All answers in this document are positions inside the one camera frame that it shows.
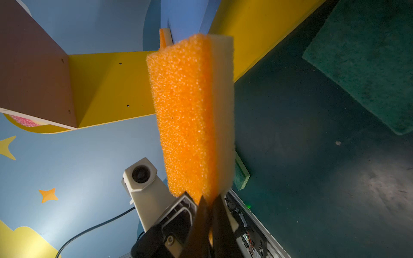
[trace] yellow wall panel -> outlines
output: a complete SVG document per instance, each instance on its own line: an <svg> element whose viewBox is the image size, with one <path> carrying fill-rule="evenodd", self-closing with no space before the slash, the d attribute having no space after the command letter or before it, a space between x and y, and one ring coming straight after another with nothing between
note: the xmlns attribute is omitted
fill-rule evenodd
<svg viewBox="0 0 413 258"><path fill-rule="evenodd" d="M148 52L69 55L79 128L154 114Z"/></svg>
<svg viewBox="0 0 413 258"><path fill-rule="evenodd" d="M325 0L222 0L209 33L234 37L234 81Z"/></svg>

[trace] screw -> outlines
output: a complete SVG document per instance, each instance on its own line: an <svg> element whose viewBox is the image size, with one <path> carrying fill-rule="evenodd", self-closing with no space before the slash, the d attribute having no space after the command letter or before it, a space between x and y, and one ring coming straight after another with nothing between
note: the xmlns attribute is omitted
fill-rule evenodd
<svg viewBox="0 0 413 258"><path fill-rule="evenodd" d="M175 239L173 238L173 236L169 236L168 239L166 240L168 242L168 245L173 245L173 243L175 242Z"/></svg>

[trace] green carpet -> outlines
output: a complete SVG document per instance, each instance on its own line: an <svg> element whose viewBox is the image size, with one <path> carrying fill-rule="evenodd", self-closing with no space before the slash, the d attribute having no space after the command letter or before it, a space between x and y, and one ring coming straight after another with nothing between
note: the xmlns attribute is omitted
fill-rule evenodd
<svg viewBox="0 0 413 258"><path fill-rule="evenodd" d="M341 0L303 58L396 134L413 130L413 0Z"/></svg>

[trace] yellow cloud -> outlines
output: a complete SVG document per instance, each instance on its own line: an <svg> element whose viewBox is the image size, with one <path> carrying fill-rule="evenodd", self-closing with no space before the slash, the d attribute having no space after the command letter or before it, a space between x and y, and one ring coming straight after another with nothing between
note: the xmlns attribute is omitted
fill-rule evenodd
<svg viewBox="0 0 413 258"><path fill-rule="evenodd" d="M1 220L0 239L0 258L55 258L57 254L33 229L19 227L13 231Z"/></svg>

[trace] orange star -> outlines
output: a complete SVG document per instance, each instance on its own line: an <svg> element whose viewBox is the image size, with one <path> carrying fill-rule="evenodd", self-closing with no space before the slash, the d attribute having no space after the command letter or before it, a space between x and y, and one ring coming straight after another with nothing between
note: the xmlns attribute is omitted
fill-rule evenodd
<svg viewBox="0 0 413 258"><path fill-rule="evenodd" d="M49 190L49 191L39 190L39 192L43 195L42 203L50 201L50 200L53 200L53 201L59 200L55 195L55 190L56 188L53 188L52 190Z"/></svg>

